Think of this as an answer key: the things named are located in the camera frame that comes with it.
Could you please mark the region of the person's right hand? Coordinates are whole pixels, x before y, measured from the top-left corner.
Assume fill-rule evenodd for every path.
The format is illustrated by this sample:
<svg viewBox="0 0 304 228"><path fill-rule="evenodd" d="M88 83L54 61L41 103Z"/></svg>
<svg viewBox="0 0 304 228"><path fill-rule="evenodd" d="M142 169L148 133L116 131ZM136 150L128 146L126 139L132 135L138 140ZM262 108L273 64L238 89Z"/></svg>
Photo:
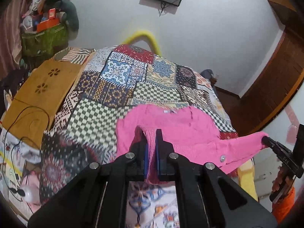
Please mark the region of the person's right hand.
<svg viewBox="0 0 304 228"><path fill-rule="evenodd" d="M288 176L287 177L284 176L286 170L287 169L284 165L282 165L280 167L279 172L277 174L277 178L274 180L273 186L272 186L272 192L278 191L282 182L285 181L285 183L287 184L287 188L286 188L283 196L288 195L291 192L291 190L294 186L293 178L289 178Z"/></svg>

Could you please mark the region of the orange right sleeve forearm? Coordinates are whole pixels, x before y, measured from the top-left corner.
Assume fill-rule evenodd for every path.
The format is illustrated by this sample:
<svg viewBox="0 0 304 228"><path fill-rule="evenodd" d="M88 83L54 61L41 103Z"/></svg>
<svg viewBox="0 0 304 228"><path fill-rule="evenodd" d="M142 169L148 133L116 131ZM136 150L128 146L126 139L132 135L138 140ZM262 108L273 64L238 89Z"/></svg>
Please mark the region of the orange right sleeve forearm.
<svg viewBox="0 0 304 228"><path fill-rule="evenodd" d="M281 201L272 204L272 214L276 218L278 224L289 213L290 209L294 205L294 202L295 202L295 188L292 187L290 192Z"/></svg>

